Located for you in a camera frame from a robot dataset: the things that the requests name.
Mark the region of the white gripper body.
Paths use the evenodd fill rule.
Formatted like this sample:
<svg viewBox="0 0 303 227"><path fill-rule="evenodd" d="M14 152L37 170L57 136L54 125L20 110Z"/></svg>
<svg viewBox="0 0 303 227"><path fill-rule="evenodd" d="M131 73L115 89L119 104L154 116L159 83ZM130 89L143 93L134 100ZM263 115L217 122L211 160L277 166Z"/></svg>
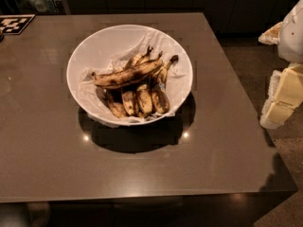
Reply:
<svg viewBox="0 0 303 227"><path fill-rule="evenodd" d="M258 41L262 44L273 45L278 43L278 35L281 29L282 23L279 22L272 26L271 28L267 29L263 32L259 37Z"/></svg>

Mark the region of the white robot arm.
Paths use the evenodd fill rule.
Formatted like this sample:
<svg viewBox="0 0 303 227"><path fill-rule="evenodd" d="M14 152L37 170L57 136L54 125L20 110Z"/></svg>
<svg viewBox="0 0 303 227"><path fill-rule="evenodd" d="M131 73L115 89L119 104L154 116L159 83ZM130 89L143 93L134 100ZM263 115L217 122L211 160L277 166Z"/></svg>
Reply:
<svg viewBox="0 0 303 227"><path fill-rule="evenodd" d="M275 130L303 103L303 0L294 5L282 22L262 33L258 41L276 44L279 57L289 63L282 72L275 70L270 77L268 98L261 111L260 125Z"/></svg>

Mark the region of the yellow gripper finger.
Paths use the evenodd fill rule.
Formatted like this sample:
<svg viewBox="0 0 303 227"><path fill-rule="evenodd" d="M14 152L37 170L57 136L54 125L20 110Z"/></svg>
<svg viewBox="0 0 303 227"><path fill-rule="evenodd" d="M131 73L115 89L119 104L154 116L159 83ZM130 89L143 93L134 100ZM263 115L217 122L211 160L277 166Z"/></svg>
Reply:
<svg viewBox="0 0 303 227"><path fill-rule="evenodd" d="M275 103L267 99L261 111L260 125L269 130L275 130L284 125L294 113L289 105Z"/></svg>

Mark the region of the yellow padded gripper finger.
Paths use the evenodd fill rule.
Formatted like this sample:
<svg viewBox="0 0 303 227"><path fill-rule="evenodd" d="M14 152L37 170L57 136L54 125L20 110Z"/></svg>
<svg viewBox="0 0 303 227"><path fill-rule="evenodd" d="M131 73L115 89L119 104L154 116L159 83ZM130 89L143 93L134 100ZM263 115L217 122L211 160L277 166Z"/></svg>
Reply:
<svg viewBox="0 0 303 227"><path fill-rule="evenodd" d="M297 108L303 102L303 64L290 63L282 72L275 70L268 96L275 103Z"/></svg>

